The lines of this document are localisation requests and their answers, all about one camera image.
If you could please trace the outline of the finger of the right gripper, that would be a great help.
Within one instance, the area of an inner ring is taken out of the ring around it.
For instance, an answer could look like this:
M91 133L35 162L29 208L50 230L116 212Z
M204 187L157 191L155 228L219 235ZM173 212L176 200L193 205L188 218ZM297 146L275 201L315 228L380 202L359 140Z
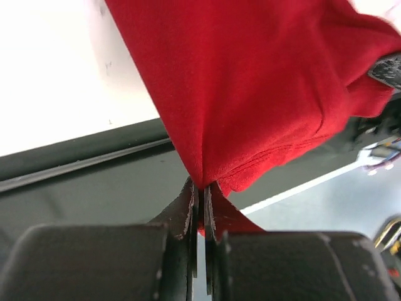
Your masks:
M369 69L368 76L400 90L400 53L392 53L378 59Z

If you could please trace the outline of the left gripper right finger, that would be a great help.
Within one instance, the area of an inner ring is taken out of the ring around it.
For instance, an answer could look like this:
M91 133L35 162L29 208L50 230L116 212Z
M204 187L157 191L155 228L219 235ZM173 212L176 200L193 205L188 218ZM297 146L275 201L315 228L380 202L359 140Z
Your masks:
M203 192L203 225L206 247L207 293L213 300L219 300L217 246L225 234L263 233L264 230L238 210L223 194L217 182Z

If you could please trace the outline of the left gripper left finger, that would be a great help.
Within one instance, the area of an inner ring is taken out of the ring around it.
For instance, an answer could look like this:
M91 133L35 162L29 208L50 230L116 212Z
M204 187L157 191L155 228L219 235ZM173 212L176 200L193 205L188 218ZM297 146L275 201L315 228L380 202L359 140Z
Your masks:
M155 300L192 300L197 277L198 189L187 179L179 195L151 223L168 229Z

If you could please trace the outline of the dark red t shirt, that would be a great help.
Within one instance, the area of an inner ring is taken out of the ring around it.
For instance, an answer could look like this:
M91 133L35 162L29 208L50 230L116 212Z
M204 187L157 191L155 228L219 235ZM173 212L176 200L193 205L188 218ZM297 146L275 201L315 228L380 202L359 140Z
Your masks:
M108 1L197 187L243 191L270 169L376 117L393 89L368 74L400 52L348 1Z

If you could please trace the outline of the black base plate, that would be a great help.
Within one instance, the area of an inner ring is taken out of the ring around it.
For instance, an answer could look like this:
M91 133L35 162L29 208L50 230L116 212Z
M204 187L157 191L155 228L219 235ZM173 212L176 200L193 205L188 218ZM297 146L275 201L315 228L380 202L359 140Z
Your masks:
M275 167L230 202L272 230L358 231L342 221L346 198L271 204L355 167L359 151L383 139L352 118L343 132ZM137 224L158 215L180 193L188 173L159 119L148 120L1 158L1 250L37 224Z

